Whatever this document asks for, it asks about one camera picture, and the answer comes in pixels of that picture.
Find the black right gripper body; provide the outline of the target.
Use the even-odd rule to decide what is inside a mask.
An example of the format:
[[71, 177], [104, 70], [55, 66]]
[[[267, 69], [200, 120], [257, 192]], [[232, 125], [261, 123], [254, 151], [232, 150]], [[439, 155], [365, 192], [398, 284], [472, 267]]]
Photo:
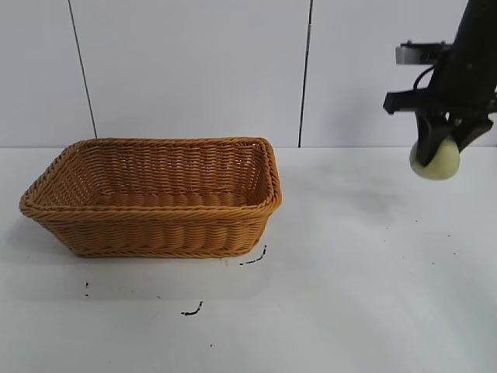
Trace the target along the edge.
[[445, 58], [433, 66], [427, 87], [389, 92], [383, 108], [396, 112], [452, 113], [461, 117], [496, 112], [496, 60]]

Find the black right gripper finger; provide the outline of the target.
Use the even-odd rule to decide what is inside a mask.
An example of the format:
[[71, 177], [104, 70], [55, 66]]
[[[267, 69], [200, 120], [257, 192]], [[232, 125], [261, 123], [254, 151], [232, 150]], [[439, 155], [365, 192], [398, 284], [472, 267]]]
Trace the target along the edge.
[[443, 140], [451, 134], [451, 124], [445, 113], [416, 112], [418, 141], [416, 160], [421, 166], [428, 166], [435, 157]]
[[488, 117], [469, 117], [456, 120], [456, 122], [457, 125], [450, 136], [456, 143], [460, 153], [473, 141], [489, 132], [494, 124]]

